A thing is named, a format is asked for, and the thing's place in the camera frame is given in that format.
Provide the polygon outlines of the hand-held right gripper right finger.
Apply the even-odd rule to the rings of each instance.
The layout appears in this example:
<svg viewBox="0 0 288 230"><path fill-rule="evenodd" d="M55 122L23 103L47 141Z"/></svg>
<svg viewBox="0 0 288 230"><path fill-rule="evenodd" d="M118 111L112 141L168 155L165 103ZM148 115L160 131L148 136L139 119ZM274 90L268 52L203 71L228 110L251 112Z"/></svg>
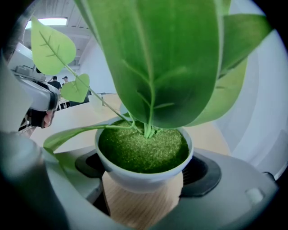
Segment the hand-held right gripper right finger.
<svg viewBox="0 0 288 230"><path fill-rule="evenodd" d="M242 230L277 193L275 181L249 163L195 149L184 171L179 202L154 230Z"/></svg>

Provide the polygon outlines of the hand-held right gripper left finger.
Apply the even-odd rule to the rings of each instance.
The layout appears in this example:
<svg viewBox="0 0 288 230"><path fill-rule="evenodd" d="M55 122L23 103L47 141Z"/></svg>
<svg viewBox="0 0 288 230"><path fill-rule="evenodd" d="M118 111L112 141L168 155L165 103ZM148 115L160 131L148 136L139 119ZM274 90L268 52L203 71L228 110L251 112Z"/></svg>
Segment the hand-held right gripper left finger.
<svg viewBox="0 0 288 230"><path fill-rule="evenodd" d="M126 230L93 206L102 190L101 180L89 178L75 167L77 158L91 152L78 149L54 155L43 150L47 173L71 230Z"/></svg>

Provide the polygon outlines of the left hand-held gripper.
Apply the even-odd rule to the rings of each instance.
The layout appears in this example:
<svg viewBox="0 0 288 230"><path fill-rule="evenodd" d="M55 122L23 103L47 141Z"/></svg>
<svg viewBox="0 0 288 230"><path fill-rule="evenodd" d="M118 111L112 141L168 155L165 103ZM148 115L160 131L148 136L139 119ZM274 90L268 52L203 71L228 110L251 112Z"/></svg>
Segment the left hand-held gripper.
<svg viewBox="0 0 288 230"><path fill-rule="evenodd" d="M43 74L34 64L32 51L18 43L12 54L8 68L16 76L25 92L32 97L28 110L29 123L32 127L45 127L48 112L57 110L60 92L48 84Z"/></svg>

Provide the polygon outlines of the person's left hand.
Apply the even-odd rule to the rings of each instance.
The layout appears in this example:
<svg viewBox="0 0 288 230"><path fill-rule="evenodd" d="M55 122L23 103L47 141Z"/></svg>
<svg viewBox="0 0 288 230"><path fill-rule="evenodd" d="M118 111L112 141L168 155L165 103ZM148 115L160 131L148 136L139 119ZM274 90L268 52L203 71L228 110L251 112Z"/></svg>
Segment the person's left hand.
<svg viewBox="0 0 288 230"><path fill-rule="evenodd" d="M55 111L47 111L46 115L44 116L44 127L49 127L53 120Z"/></svg>

